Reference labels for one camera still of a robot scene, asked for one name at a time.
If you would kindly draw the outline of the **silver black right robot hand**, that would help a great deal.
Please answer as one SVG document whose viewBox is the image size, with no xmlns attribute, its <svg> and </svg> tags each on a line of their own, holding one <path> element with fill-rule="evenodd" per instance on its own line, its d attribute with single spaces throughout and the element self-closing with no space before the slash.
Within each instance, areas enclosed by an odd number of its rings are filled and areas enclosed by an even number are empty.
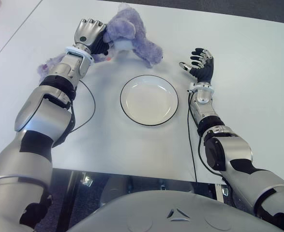
<svg viewBox="0 0 284 232">
<path fill-rule="evenodd" d="M 214 71 L 214 57 L 204 48 L 196 48 L 191 52 L 191 65 L 180 62 L 179 66 L 197 79 L 197 82 L 211 83 Z"/>
</svg>

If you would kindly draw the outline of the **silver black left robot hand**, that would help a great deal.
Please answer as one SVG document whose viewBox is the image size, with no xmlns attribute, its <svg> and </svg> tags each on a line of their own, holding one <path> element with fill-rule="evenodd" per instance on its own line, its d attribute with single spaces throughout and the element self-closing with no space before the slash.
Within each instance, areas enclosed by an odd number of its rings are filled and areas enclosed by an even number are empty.
<svg viewBox="0 0 284 232">
<path fill-rule="evenodd" d="M 107 54 L 109 44 L 104 42 L 106 24 L 99 20 L 82 19 L 75 31 L 75 46 L 89 54 Z"/>
</svg>

